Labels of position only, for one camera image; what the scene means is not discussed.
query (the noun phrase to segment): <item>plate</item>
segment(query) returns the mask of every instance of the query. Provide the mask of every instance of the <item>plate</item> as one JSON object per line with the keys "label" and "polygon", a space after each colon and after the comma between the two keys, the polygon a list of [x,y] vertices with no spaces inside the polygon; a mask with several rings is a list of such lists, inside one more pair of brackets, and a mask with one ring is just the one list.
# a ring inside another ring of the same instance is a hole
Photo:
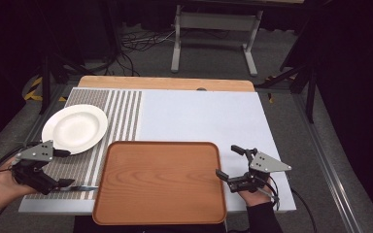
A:
{"label": "plate", "polygon": [[105,135],[108,119],[93,105],[74,105],[54,114],[42,130],[42,141],[76,154],[95,146]]}

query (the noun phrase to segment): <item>person's left hand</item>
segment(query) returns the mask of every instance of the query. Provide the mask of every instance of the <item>person's left hand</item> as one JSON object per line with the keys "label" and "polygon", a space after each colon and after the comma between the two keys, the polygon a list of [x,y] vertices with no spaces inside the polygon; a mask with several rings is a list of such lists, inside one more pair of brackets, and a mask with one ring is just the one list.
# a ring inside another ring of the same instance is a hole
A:
{"label": "person's left hand", "polygon": [[[11,166],[14,158],[9,159],[0,166],[1,170],[6,170]],[[0,209],[8,206],[10,203],[26,194],[36,193],[37,191],[25,184],[18,184],[12,176],[12,171],[0,172]]]}

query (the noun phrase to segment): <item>brown tray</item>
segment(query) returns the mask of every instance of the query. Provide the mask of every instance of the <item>brown tray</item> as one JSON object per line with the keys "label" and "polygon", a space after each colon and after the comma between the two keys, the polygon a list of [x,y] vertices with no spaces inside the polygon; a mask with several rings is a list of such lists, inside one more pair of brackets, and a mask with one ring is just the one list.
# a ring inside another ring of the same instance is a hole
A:
{"label": "brown tray", "polygon": [[100,225],[209,224],[226,217],[212,143],[115,142],[92,213]]}

